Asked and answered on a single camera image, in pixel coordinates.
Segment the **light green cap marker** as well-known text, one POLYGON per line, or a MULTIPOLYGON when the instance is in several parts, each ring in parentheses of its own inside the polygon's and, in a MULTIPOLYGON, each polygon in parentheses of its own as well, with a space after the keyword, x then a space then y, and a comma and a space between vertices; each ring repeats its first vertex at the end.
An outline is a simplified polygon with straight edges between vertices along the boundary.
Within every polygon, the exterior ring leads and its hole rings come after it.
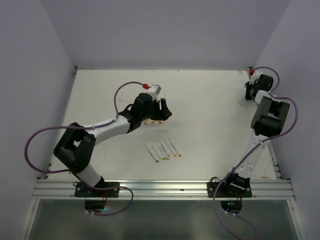
POLYGON ((153 144, 157 147, 158 152, 160 153, 162 160, 167 160, 167 155, 163 152, 161 146, 157 141, 154 141, 153 144))

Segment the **orange cap marker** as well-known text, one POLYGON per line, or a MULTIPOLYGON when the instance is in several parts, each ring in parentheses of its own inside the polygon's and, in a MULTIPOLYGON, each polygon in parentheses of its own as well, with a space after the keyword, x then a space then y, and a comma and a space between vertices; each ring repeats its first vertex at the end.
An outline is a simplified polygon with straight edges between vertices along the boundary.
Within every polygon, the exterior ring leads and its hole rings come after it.
POLYGON ((171 140, 170 138, 169 138, 168 140, 169 140, 169 142, 170 142, 171 147, 172 147, 173 150, 175 151, 176 155, 177 155, 178 157, 181 157, 182 154, 178 151, 178 149, 176 148, 176 146, 174 145, 174 143, 172 142, 172 140, 171 140))

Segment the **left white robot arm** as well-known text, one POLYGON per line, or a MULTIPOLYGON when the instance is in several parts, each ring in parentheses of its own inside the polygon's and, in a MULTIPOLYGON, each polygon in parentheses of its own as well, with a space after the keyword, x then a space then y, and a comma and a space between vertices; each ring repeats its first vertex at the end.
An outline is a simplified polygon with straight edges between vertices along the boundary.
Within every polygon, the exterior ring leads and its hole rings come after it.
POLYGON ((95 146, 113 137, 133 132, 144 120, 166 121, 172 116, 166 99, 154 99, 149 93, 140 93, 118 117, 103 127, 84 127, 74 122, 68 126, 53 150, 53 155, 86 186, 92 196, 104 190, 104 179, 90 164, 95 146))

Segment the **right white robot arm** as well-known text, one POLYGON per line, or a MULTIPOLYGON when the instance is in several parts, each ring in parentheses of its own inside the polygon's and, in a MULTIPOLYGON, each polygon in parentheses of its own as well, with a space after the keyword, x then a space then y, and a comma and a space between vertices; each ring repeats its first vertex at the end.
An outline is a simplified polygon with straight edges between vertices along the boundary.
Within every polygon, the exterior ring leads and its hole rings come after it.
POLYGON ((250 128, 252 135, 242 163, 232 171, 221 189, 228 197, 238 197, 250 191, 250 179, 261 154, 272 137, 282 133, 290 104, 272 96, 274 79, 254 71, 245 84, 245 99, 257 104, 250 128))

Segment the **teal green marker pen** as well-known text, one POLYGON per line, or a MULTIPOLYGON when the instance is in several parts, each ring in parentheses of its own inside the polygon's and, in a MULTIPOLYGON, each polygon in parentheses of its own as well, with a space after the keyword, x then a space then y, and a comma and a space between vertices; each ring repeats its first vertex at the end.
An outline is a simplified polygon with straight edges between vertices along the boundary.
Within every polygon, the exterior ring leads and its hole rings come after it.
POLYGON ((153 159, 156 163, 158 163, 159 160, 153 155, 153 153, 152 153, 151 150, 148 148, 148 146, 147 146, 146 144, 145 144, 144 146, 145 146, 147 152, 148 152, 148 153, 150 154, 150 156, 152 157, 152 159, 153 159))

